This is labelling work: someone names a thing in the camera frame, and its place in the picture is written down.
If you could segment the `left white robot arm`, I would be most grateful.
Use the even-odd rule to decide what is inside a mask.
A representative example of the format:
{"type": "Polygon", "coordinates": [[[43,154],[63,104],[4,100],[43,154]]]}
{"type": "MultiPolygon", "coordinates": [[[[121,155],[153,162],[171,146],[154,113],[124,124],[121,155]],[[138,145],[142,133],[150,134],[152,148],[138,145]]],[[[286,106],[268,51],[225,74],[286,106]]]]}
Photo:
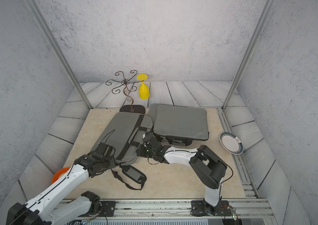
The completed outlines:
{"type": "Polygon", "coordinates": [[[64,225],[77,217],[103,216],[107,206],[101,198],[86,191],[66,206],[57,205],[79,184],[103,174],[116,165],[114,156],[91,152],[76,159],[72,167],[42,193],[24,204],[16,203],[8,211],[8,225],[64,225]]]}

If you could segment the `grey zippered laptop bag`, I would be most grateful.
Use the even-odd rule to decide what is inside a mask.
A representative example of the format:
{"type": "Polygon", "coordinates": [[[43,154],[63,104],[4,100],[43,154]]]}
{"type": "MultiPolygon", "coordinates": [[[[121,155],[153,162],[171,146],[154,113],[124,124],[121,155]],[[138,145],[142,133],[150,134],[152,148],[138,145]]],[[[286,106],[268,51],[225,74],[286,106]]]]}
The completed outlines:
{"type": "Polygon", "coordinates": [[[142,190],[146,176],[132,166],[138,158],[137,150],[143,143],[143,134],[153,127],[150,116],[139,113],[118,112],[109,122],[101,136],[92,147],[90,154],[95,153],[99,143],[106,143],[115,148],[112,156],[124,175],[141,185],[142,190]]]}

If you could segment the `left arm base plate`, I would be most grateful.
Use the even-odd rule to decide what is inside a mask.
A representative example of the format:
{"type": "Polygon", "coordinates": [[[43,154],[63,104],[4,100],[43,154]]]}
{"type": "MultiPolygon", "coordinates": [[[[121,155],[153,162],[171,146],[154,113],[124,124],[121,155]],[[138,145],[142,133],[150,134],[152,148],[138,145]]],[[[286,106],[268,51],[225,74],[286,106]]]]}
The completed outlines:
{"type": "Polygon", "coordinates": [[[100,201],[91,206],[86,214],[82,217],[113,217],[115,211],[116,201],[100,201]]]}

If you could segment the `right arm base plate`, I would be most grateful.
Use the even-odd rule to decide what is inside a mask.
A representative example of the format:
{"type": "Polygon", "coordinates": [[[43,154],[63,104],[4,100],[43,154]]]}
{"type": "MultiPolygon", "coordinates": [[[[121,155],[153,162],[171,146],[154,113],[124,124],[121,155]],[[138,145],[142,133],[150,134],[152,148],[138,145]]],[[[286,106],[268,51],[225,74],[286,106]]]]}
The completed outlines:
{"type": "Polygon", "coordinates": [[[195,217],[203,216],[222,216],[230,217],[233,215],[232,207],[228,201],[219,201],[216,206],[211,206],[204,200],[193,200],[191,201],[190,214],[195,217]]]}

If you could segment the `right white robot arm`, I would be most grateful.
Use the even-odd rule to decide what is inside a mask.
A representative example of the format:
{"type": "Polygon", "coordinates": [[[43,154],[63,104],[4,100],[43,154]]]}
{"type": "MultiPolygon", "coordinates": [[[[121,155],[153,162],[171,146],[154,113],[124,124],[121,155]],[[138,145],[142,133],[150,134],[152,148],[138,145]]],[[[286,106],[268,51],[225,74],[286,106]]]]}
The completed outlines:
{"type": "Polygon", "coordinates": [[[197,149],[180,149],[162,145],[153,133],[143,135],[144,153],[141,157],[152,158],[159,163],[180,164],[193,169],[205,185],[204,202],[206,207],[217,208],[221,203],[221,188],[228,169],[225,163],[206,145],[197,149]]]}

